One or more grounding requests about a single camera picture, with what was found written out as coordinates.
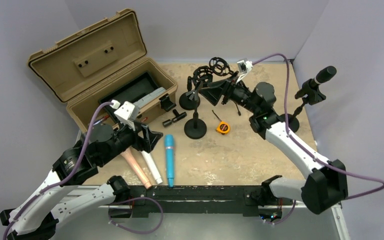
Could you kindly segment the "blue microphone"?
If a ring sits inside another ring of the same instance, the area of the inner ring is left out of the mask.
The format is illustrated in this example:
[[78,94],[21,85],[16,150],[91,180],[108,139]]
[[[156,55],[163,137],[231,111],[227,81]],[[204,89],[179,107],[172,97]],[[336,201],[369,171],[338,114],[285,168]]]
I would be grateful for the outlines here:
[[173,188],[175,181],[175,141],[173,135],[168,134],[165,136],[164,149],[167,183],[169,188]]

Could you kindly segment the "white grey-headed microphone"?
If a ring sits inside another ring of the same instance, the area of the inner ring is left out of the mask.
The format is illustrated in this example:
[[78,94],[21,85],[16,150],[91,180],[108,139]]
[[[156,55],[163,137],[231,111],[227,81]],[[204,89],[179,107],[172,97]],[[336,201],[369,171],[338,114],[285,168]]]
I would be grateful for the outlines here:
[[151,153],[148,153],[146,151],[141,151],[141,155],[143,156],[149,171],[151,172],[155,182],[157,185],[160,185],[163,183],[162,176],[160,174],[160,171],[157,168],[157,165],[154,161],[154,158],[152,157]]

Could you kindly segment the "black tripod shock-mount stand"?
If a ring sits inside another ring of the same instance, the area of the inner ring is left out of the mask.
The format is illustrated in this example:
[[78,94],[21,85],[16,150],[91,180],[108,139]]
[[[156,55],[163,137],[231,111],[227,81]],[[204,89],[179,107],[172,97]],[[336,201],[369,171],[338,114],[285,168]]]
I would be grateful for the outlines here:
[[[227,79],[230,76],[227,64],[228,64],[227,61],[221,57],[212,57],[208,63],[210,69],[212,70],[212,75],[216,75],[219,77],[226,77],[225,79]],[[238,89],[240,86],[241,86],[240,84],[236,84],[235,90]],[[242,113],[239,110],[238,104],[234,100],[232,100],[232,97],[234,96],[234,91],[230,101],[234,103],[237,114],[241,116]]]

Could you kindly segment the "pink microphone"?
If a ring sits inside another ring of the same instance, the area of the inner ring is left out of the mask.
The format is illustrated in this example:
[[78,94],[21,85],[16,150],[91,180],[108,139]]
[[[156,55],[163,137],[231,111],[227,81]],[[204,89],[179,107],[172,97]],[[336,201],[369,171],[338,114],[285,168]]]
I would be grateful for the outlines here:
[[142,185],[148,190],[151,188],[152,184],[149,180],[149,178],[146,176],[140,165],[138,164],[137,160],[132,154],[132,151],[130,148],[127,148],[125,151],[123,151],[120,154],[127,162],[127,164],[131,167],[133,172],[136,174]]

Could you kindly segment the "black round-base clip stand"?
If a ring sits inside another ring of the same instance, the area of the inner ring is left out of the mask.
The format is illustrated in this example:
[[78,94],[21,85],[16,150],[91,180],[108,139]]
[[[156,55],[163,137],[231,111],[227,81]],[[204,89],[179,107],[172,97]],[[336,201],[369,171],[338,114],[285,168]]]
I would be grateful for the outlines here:
[[190,90],[188,94],[188,98],[193,102],[193,116],[189,119],[184,125],[184,133],[185,135],[193,140],[201,139],[207,133],[207,125],[206,123],[199,118],[198,106],[199,106],[199,90],[203,87],[203,82],[200,81],[194,88],[194,90]]

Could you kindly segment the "black microphone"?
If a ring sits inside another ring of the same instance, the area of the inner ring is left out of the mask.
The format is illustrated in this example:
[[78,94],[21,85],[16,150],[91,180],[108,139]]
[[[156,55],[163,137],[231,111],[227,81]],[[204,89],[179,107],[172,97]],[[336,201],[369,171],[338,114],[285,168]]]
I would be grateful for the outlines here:
[[330,65],[319,71],[318,74],[315,76],[314,81],[317,85],[321,85],[330,81],[336,74],[336,67]]

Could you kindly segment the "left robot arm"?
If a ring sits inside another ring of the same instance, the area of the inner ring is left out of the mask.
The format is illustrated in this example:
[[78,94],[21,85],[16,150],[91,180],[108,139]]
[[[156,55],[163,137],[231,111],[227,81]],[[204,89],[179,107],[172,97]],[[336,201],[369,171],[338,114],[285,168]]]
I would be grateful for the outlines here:
[[91,126],[75,145],[63,152],[45,180],[19,207],[0,213],[6,227],[5,240],[49,240],[57,229],[82,214],[104,205],[141,201],[119,175],[96,189],[70,201],[63,198],[96,175],[99,168],[130,148],[150,153],[163,134],[144,123],[113,128],[101,123]]

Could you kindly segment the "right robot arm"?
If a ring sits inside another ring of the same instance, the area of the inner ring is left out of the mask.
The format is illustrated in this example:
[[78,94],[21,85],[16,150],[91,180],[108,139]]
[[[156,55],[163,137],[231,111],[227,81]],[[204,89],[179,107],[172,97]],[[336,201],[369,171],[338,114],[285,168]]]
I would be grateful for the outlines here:
[[276,96],[271,84],[259,82],[249,90],[242,82],[225,79],[210,82],[199,93],[214,106],[231,100],[250,111],[252,130],[279,149],[303,175],[304,180],[276,175],[263,181],[257,198],[260,205],[288,198],[304,203],[319,215],[349,196],[345,165],[319,154],[290,129],[286,119],[274,110]]

